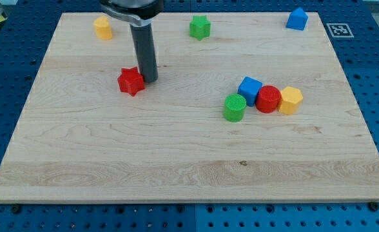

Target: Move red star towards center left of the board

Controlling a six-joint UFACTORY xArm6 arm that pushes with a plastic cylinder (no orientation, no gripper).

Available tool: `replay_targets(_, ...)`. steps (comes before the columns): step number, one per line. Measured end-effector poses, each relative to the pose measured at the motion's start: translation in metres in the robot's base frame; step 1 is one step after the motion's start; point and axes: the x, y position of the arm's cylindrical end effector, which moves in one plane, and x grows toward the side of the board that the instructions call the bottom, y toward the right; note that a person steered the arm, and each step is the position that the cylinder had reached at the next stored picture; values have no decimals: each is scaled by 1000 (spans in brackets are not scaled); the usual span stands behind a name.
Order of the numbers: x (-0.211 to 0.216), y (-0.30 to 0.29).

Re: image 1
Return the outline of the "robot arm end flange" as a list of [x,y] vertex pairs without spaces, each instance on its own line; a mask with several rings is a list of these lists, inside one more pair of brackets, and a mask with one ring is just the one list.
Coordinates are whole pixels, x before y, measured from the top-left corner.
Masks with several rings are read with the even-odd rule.
[[164,0],[99,0],[104,13],[112,18],[142,27],[164,10]]

